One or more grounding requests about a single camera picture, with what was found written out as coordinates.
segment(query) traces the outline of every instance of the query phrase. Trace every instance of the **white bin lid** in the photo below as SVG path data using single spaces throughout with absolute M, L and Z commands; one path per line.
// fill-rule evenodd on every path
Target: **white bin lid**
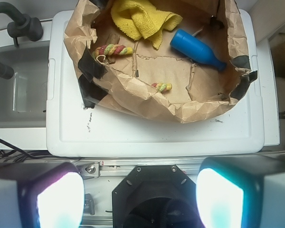
M 72 11 L 52 22 L 47 92 L 47 149 L 57 156 L 94 158 L 184 157 L 252 153 L 264 146 L 259 79 L 225 114 L 194 123 L 161 123 L 96 105 L 84 108 L 73 62 L 63 43 Z M 258 70 L 250 16 L 241 10 L 249 59 Z

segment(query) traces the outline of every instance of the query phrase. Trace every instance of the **black cable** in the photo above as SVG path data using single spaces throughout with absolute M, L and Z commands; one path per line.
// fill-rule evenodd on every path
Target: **black cable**
M 29 151 L 28 153 L 29 153 L 29 154 L 32 154 L 32 155 L 34 155 L 34 156 L 38 156 L 38 155 L 43 155 L 42 153 L 45 153 L 45 152 L 47 152 L 48 154 L 50 154 L 48 151 L 44 151 L 44 150 L 41 150 L 41 151 L 37 151 L 37 150 L 35 150 L 35 151 Z M 9 157 L 9 158 L 5 159 L 4 162 L 7 162 L 7 161 L 9 161 L 10 159 L 16 159 L 16 158 L 19 158 L 19 157 L 22 157 L 22 156 L 25 157 L 25 155 L 23 155 L 22 153 L 21 153 L 21 154 L 17 154 L 17 155 L 15 155 L 15 156 L 12 156 L 12 157 Z
M 12 150 L 12 151 L 10 151 L 10 152 L 8 152 L 8 153 L 5 153 L 4 155 L 0 155 L 0 159 L 1 159 L 1 158 L 4 158 L 4 157 L 7 157 L 7 156 L 10 156 L 10 155 L 12 155 L 12 154 L 14 154 L 14 153 L 16 153 L 16 150 Z
M 24 150 L 20 149 L 19 147 L 14 146 L 14 145 L 10 144 L 7 141 L 4 141 L 3 139 L 0 139 L 0 143 L 5 145 L 5 146 L 8 146 L 8 147 L 12 148 L 13 150 L 16 150 L 16 151 L 18 151 L 20 153 L 23 153 L 23 154 L 27 155 L 30 158 L 34 158 L 34 156 L 30 155 L 29 153 L 25 152 Z
M 0 155 L 0 159 L 4 158 L 4 157 L 8 157 L 8 156 L 14 154 L 17 151 L 21 153 L 19 155 L 16 155 L 16 156 L 13 156 L 11 158 L 8 158 L 5 161 L 8 161 L 9 159 L 12 159 L 12 158 L 15 159 L 14 162 L 22 162 L 22 161 L 25 161 L 27 158 L 31 158 L 31 159 L 59 158 L 59 159 L 74 159 L 74 160 L 81 160 L 82 159 L 82 158 L 78 158 L 78 157 L 59 157 L 59 156 L 54 156 L 54 155 L 51 155 L 49 151 L 29 151 L 29 152 L 26 152 L 26 151 L 18 148 L 17 146 L 14 146 L 14 145 L 10 144 L 9 142 L 4 141 L 3 139 L 0 139 L 0 143 L 13 149 L 9 153 Z M 39 154 L 41 153 L 41 155 L 39 155 L 39 154 L 38 155 L 32 155 L 32 153 L 39 153 Z

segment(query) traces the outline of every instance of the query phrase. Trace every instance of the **black faucet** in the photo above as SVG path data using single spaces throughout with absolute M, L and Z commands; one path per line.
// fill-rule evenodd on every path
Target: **black faucet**
M 31 18 L 27 14 L 22 14 L 12 4 L 0 2 L 0 13 L 8 15 L 13 22 L 8 24 L 7 31 L 10 37 L 14 38 L 14 45 L 18 47 L 18 37 L 28 37 L 31 41 L 40 40 L 43 29 L 38 18 Z M 14 75 L 13 68 L 0 62 L 0 77 L 10 79 Z

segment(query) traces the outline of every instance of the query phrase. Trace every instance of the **bright white light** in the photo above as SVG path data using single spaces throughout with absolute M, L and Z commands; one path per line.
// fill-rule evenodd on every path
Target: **bright white light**
M 81 176 L 69 172 L 37 197 L 41 228 L 77 228 L 83 215 L 85 189 Z
M 196 200 L 206 228 L 240 228 L 244 191 L 213 169 L 199 172 Z

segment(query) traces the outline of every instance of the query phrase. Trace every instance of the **paper bag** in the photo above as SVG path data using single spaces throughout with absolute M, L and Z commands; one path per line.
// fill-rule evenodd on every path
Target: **paper bag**
M 73 60 L 85 107 L 95 104 L 156 121 L 190 123 L 209 119 L 230 110 L 245 95 L 252 81 L 247 38 L 234 0 L 151 0 L 158 10 L 183 17 L 172 32 L 163 31 L 156 50 L 148 40 L 134 41 L 114 24 L 113 0 L 79 0 L 65 30 L 65 46 Z M 177 29 L 196 36 L 227 64 L 223 72 L 193 62 L 172 49 Z M 110 33 L 133 54 L 118 56 L 110 65 L 91 57 L 105 44 Z M 153 83 L 172 83 L 172 90 L 157 92 Z

